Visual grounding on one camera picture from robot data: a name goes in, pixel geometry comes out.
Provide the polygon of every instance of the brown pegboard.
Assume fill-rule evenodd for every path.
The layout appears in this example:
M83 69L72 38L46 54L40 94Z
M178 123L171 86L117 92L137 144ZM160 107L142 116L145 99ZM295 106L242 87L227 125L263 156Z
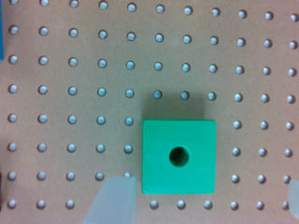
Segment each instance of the brown pegboard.
M289 104L287 97L297 95L298 76L290 77L289 69L297 65L299 49L290 49L292 40L299 40L298 22L291 20L296 13L296 1L135 1L136 12L129 12L130 1L107 1L108 9L99 8L99 1L79 1L77 8L69 1L53 1L42 7L37 0L20 0L13 6L2 1L5 59L0 62L0 168L2 180L2 210L0 223L80 223L104 181L96 181L94 175L102 172L105 177L129 172L137 178L136 223L293 223L290 211L281 208L288 200L288 185L284 175L298 179L299 124L298 104ZM155 10L163 4L165 12ZM193 14L186 16L184 8L191 6ZM218 7L219 17L211 10ZM238 12L245 9L248 16L242 20ZM267 21L267 11L274 18ZM11 35L11 25L19 32ZM38 33L46 26L49 34ZM69 29L78 29L78 36L69 36ZM105 29L107 39L100 39L98 32ZM128 41L129 32L136 34L135 41ZM164 42L157 43L155 35L162 33ZM192 37L192 43L182 42L184 35ZM210 44L210 37L219 38L219 44ZM239 37L246 39L246 46L236 43ZM263 46L270 38L273 46ZM16 64L8 57L17 55ZM46 56L47 65L38 64L38 58ZM78 59L71 67L68 60ZM107 61L106 68L99 68L98 60ZM135 69L128 70L128 61L135 62ZM154 70L161 62L164 69ZM191 71L181 70L183 63L191 65ZM218 66L211 74L208 67ZM243 75L235 69L245 68ZM271 68L265 76L263 68ZM18 92L7 91L9 85L18 86ZM45 95L38 93L40 85L48 87ZM67 90L76 86L78 94L70 96ZM104 87L105 97L97 90ZM135 96L125 97L132 89ZM163 97L152 97L155 90ZM180 94L190 93L183 101ZM215 101L207 95L214 91ZM234 96L242 93L238 103ZM268 103L261 96L270 96ZM15 113L18 120L9 123L7 116ZM48 121L40 124L37 117L46 114ZM69 115L76 115L74 125L67 122ZM96 118L104 116L107 122L98 125ZM134 125L128 127L124 119L132 117ZM142 119L201 118L217 121L216 188L210 195L145 195L141 193L141 120ZM242 122L240 130L234 129L236 120ZM261 130L265 120L269 128ZM295 128L287 131L286 122ZM7 145L15 142L14 152ZM36 147L45 143L46 152ZM77 150L69 153L68 144ZM106 150L95 151L98 144ZM125 154L123 147L131 145L132 154ZM233 156L234 147L241 155ZM259 156L260 148L267 155ZM287 158L286 148L293 151ZM14 181L7 180L9 172L16 172ZM47 174L45 181L38 181L36 174ZM68 172L76 179L66 180ZM239 175L240 182L232 183L232 175ZM258 175L265 175L260 184ZM7 208L7 202L16 200L15 209ZM75 207L65 208L67 200ZM36 208L38 200L45 200L43 210ZM157 200L159 208L150 209L150 202ZM178 200L187 205L177 209ZM206 200L213 208L206 210ZM231 202L238 202L233 211ZM256 208L264 202L264 210Z

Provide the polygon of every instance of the green block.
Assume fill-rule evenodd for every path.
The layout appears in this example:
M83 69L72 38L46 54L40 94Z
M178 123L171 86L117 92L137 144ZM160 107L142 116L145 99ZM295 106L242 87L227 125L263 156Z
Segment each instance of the green block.
M214 192L214 120L144 119L142 132L143 193Z

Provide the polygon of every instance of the green square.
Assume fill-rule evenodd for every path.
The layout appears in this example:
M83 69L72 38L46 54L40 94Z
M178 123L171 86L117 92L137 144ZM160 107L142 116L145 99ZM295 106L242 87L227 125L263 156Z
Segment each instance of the green square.
M142 132L143 193L214 192L214 120L144 119Z

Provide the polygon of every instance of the green foam cube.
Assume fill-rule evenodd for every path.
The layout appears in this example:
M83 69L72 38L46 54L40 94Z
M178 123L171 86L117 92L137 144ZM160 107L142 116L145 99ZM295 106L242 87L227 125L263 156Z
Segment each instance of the green foam cube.
M215 155L214 120L144 119L142 192L213 193Z

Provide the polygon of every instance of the pegboard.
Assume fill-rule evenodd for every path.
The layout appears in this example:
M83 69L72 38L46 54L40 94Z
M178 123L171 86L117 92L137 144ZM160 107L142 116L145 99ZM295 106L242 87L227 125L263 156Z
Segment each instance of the pegboard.
M296 1L12 3L2 1L0 223L80 223L105 178L125 173L137 178L136 223L296 221L282 208L286 176L299 179ZM175 118L216 120L213 194L142 194L141 120Z

